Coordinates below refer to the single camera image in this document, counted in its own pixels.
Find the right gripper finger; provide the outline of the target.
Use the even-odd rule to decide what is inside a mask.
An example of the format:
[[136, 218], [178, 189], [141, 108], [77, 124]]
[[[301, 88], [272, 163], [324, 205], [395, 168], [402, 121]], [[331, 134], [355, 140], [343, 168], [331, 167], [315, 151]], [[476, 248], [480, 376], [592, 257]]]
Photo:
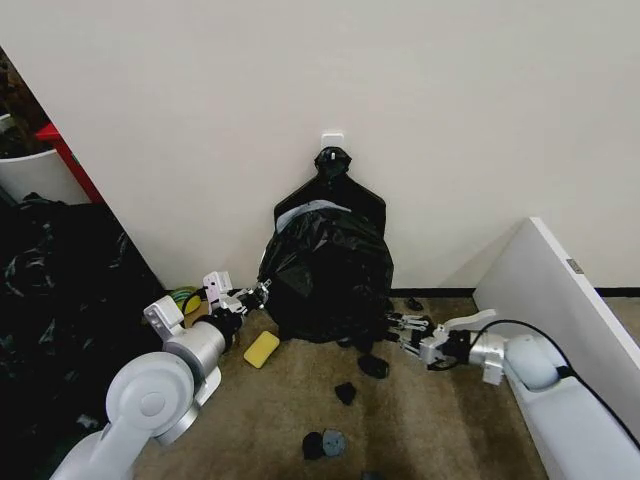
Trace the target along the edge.
[[397, 331], [417, 331], [422, 336], [432, 336], [437, 325], [428, 315], [410, 315], [398, 312], [386, 315], [387, 325]]
[[441, 340], [432, 331], [411, 330], [411, 335], [404, 337], [401, 331], [389, 329], [385, 333], [385, 339], [416, 357], [426, 368], [436, 368], [441, 364]]

